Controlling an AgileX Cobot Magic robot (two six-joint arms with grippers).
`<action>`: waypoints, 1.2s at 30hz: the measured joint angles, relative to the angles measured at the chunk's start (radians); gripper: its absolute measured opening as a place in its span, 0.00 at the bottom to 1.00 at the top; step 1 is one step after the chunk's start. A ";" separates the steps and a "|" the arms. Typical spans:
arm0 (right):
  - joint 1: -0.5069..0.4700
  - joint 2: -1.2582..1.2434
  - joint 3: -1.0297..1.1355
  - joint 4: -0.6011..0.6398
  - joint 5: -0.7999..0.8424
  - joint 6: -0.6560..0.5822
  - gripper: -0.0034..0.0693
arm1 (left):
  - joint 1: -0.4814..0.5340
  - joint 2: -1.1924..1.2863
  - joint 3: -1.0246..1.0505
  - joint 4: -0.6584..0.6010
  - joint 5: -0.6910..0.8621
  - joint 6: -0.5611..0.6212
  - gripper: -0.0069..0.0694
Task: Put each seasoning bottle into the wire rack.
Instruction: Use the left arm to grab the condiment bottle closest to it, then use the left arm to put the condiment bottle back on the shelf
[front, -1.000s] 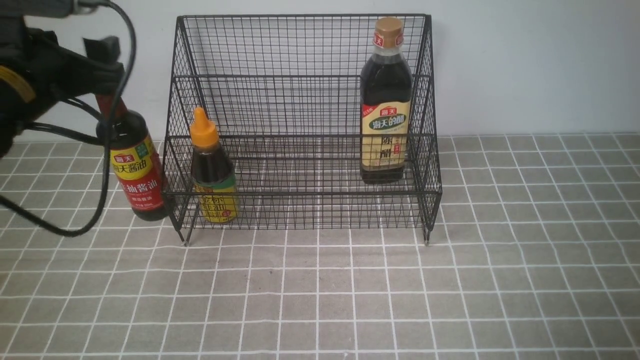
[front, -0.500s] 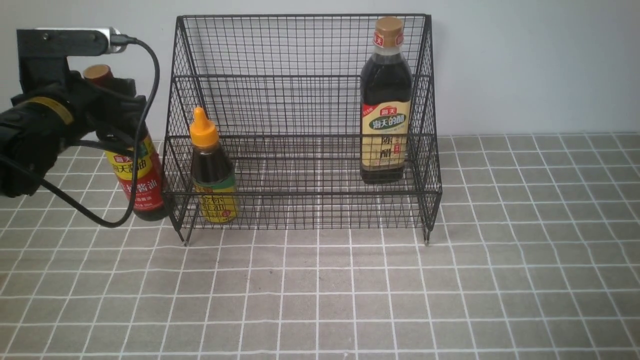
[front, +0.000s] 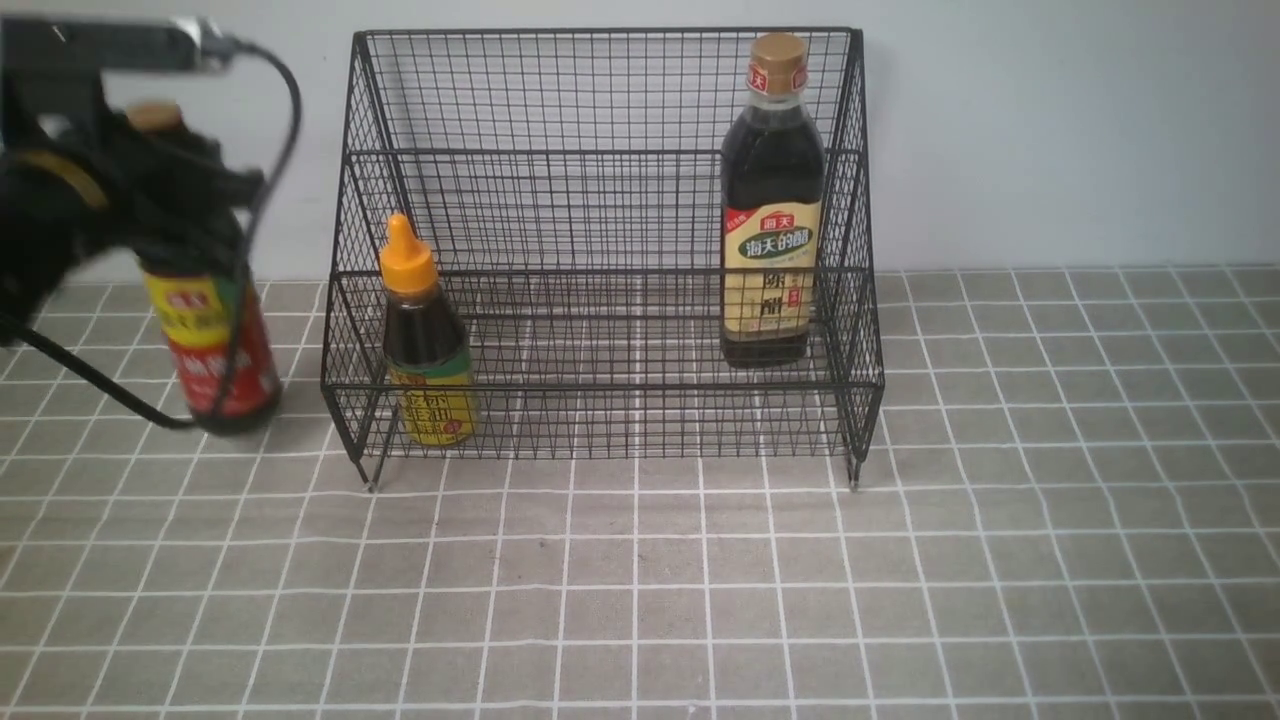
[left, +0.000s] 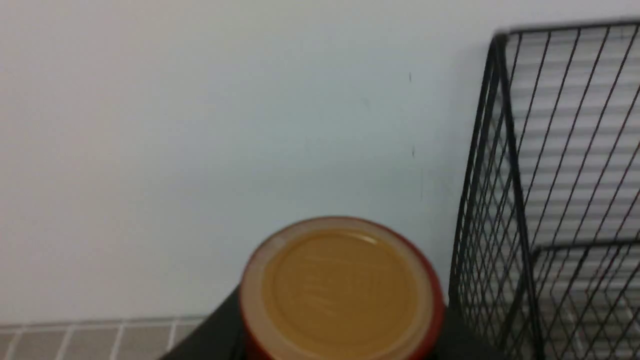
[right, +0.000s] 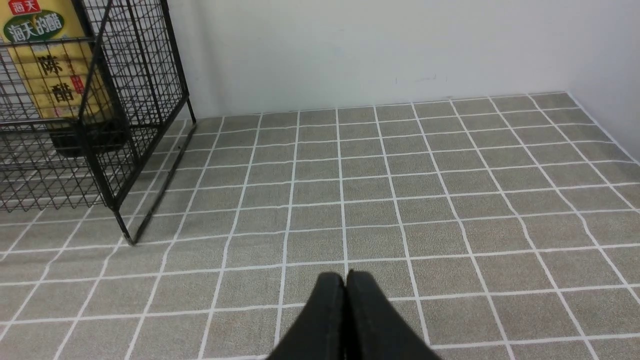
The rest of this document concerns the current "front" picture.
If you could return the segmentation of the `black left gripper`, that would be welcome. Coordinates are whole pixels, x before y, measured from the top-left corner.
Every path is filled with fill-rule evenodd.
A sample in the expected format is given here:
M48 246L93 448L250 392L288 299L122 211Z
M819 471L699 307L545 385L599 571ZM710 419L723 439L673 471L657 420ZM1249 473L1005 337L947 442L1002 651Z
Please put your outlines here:
M40 309L78 266L122 245L129 206L111 163L131 161L140 228L128 245L150 275L251 278L250 233L266 188L259 168L234 169L219 141L187 126L138 128L148 105L96 119L93 156L83 128L56 138L17 100L3 109L3 345L23 340Z

